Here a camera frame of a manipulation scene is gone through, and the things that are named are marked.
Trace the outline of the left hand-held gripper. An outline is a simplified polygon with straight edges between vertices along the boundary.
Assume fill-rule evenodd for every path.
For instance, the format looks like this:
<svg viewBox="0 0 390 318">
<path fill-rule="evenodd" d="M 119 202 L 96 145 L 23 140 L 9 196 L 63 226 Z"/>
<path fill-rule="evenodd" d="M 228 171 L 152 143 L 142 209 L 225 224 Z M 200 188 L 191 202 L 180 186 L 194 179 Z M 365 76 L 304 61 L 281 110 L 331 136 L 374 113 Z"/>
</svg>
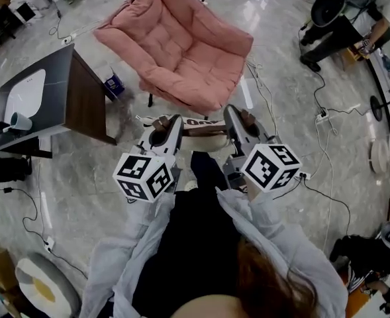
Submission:
<svg viewBox="0 0 390 318">
<path fill-rule="evenodd" d="M 181 147 L 183 118 L 160 115 L 137 119 L 144 132 L 138 145 L 122 154 L 113 179 L 127 198 L 153 203 L 177 187 L 181 170 L 175 155 Z"/>
</svg>

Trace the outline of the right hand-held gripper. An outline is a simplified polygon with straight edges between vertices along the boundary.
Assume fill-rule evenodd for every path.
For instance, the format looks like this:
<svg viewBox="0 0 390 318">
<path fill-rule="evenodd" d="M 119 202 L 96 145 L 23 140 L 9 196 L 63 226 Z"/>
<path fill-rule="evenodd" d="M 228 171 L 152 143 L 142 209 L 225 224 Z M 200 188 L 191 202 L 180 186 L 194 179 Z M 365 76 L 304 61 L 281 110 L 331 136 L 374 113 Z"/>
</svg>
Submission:
<svg viewBox="0 0 390 318">
<path fill-rule="evenodd" d="M 229 188 L 242 186 L 246 178 L 264 193 L 285 187 L 302 167 L 294 151 L 247 110 L 229 104 L 223 115 L 236 155 L 241 155 L 230 155 L 222 167 Z"/>
</svg>

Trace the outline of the pink cushioned lounge chair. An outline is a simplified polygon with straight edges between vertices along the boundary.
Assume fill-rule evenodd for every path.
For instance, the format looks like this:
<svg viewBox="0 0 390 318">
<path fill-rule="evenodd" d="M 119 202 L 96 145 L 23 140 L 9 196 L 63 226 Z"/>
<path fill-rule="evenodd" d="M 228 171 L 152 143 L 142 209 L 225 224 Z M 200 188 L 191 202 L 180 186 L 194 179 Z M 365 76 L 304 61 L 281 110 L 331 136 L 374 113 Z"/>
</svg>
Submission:
<svg viewBox="0 0 390 318">
<path fill-rule="evenodd" d="M 205 116 L 228 103 L 254 41 L 200 0 L 126 0 L 94 35 L 141 90 Z"/>
</svg>

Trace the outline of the person's right forearm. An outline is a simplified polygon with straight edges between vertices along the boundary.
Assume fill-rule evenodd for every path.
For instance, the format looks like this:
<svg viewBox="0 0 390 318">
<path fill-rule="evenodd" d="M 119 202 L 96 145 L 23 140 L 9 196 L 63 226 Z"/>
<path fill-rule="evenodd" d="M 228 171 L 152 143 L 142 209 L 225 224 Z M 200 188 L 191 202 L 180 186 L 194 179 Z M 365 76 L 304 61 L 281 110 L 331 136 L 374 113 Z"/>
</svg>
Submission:
<svg viewBox="0 0 390 318">
<path fill-rule="evenodd" d="M 299 225 L 283 222 L 272 199 L 217 189 L 237 240 L 236 291 L 250 318 L 345 318 L 347 290 Z"/>
</svg>

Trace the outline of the person's left forearm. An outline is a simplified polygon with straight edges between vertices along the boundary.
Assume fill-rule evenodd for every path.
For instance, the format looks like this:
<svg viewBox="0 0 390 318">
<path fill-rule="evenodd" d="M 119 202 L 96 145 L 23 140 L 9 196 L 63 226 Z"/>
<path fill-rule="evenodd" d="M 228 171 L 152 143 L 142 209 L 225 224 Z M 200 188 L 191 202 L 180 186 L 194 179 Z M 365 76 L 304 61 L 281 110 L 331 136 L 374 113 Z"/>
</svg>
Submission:
<svg viewBox="0 0 390 318">
<path fill-rule="evenodd" d="M 169 193 L 152 204 L 136 201 L 135 207 L 143 212 L 125 230 L 130 236 L 103 238 L 96 244 L 79 318 L 98 318 L 111 298 L 115 301 L 112 318 L 153 318 L 139 312 L 132 302 L 142 269 L 158 251 L 174 204 L 175 196 Z"/>
</svg>

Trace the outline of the small blue box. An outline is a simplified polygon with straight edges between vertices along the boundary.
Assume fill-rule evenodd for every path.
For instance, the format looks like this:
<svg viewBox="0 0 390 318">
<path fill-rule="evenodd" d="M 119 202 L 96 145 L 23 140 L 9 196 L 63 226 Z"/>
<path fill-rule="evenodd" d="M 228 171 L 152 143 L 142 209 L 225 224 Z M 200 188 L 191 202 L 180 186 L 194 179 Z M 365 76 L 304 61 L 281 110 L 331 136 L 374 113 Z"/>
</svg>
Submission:
<svg viewBox="0 0 390 318">
<path fill-rule="evenodd" d="M 125 90 L 124 83 L 115 73 L 113 73 L 111 77 L 105 80 L 104 85 L 115 96 L 118 96 Z"/>
</svg>

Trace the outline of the person's legs in black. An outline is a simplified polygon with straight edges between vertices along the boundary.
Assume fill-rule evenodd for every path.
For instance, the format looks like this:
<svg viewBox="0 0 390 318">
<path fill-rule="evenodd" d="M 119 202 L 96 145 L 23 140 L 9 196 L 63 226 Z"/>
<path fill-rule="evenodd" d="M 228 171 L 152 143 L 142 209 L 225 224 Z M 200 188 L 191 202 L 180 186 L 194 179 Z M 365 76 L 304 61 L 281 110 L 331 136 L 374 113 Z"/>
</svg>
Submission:
<svg viewBox="0 0 390 318">
<path fill-rule="evenodd" d="M 170 318 L 206 295 L 236 295 L 240 233 L 220 206 L 227 184 L 217 162 L 194 152 L 197 188 L 178 191 L 158 251 L 144 265 L 132 306 L 146 318 Z"/>
</svg>

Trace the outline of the dark grey desk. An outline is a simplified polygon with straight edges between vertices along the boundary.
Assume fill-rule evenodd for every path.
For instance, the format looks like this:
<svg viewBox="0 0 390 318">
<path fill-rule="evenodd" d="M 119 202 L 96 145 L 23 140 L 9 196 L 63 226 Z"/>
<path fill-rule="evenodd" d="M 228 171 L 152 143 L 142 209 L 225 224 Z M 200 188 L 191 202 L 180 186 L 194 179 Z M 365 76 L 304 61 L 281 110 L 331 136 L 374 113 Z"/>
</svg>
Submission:
<svg viewBox="0 0 390 318">
<path fill-rule="evenodd" d="M 14 85 L 35 71 L 46 70 L 42 103 L 29 119 L 29 131 L 9 130 L 4 121 L 9 93 Z M 107 134 L 105 100 L 114 95 L 78 54 L 73 45 L 65 46 L 40 59 L 0 87 L 0 152 L 38 158 L 51 158 L 52 152 L 40 148 L 43 138 L 74 131 L 115 145 Z"/>
</svg>

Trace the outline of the black standing fan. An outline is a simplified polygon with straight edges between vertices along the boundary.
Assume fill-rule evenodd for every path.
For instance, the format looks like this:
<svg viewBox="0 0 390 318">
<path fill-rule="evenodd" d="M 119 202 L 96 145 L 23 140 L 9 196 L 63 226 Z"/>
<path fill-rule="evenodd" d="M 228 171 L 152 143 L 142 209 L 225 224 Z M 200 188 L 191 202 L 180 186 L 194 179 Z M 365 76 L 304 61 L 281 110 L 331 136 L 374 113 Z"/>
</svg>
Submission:
<svg viewBox="0 0 390 318">
<path fill-rule="evenodd" d="M 388 102 L 383 102 L 383 103 L 380 103 L 378 98 L 375 97 L 375 96 L 371 96 L 370 99 L 370 107 L 371 107 L 371 111 L 373 113 L 373 116 L 375 117 L 375 119 L 377 121 L 381 121 L 382 118 L 383 118 L 383 115 L 382 115 L 382 108 L 384 107 L 387 107 L 388 105 L 390 105 L 390 101 Z"/>
</svg>

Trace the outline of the white round floor fan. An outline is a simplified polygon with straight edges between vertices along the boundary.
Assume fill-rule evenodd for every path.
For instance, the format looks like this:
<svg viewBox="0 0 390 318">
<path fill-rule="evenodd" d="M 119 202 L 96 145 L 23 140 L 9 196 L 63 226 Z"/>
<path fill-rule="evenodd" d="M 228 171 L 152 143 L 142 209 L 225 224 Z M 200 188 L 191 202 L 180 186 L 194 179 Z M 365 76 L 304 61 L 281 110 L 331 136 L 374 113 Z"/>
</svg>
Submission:
<svg viewBox="0 0 390 318">
<path fill-rule="evenodd" d="M 390 172 L 390 133 L 388 139 L 375 140 L 369 153 L 371 169 L 377 175 Z"/>
</svg>

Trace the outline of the pale blue mug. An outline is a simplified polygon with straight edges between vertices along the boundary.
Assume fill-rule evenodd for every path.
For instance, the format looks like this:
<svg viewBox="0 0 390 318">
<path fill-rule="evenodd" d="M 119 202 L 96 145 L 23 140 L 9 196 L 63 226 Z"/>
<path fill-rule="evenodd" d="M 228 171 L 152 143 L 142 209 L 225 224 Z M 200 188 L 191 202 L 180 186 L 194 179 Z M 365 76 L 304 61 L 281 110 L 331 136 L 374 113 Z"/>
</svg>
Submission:
<svg viewBox="0 0 390 318">
<path fill-rule="evenodd" d="M 4 133 L 9 130 L 29 131 L 32 128 L 32 121 L 22 115 L 21 113 L 14 112 L 11 116 L 11 122 L 8 127 L 5 127 L 2 131 Z"/>
</svg>

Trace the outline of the white rectangular tray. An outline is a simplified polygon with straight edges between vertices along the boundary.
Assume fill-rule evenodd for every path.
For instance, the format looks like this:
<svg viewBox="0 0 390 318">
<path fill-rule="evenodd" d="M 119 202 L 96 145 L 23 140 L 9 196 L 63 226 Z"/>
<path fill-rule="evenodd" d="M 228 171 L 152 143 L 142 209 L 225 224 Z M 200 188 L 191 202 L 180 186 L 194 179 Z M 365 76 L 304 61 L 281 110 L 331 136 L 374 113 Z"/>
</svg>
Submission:
<svg viewBox="0 0 390 318">
<path fill-rule="evenodd" d="M 27 118 L 37 113 L 42 103 L 45 79 L 46 70 L 40 69 L 13 86 L 5 108 L 4 121 L 6 123 L 10 122 L 15 112 Z"/>
</svg>

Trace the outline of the grey white round cushion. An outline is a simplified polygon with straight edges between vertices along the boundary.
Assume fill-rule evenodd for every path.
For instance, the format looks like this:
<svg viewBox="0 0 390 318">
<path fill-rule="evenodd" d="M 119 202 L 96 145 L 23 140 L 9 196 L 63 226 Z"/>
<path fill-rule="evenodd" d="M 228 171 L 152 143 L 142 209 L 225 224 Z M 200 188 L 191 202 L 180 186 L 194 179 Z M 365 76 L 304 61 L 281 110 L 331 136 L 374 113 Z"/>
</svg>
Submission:
<svg viewBox="0 0 390 318">
<path fill-rule="evenodd" d="M 24 296 L 49 318 L 76 318 L 81 301 L 72 283 L 43 255 L 31 252 L 17 262 L 15 276 Z"/>
</svg>

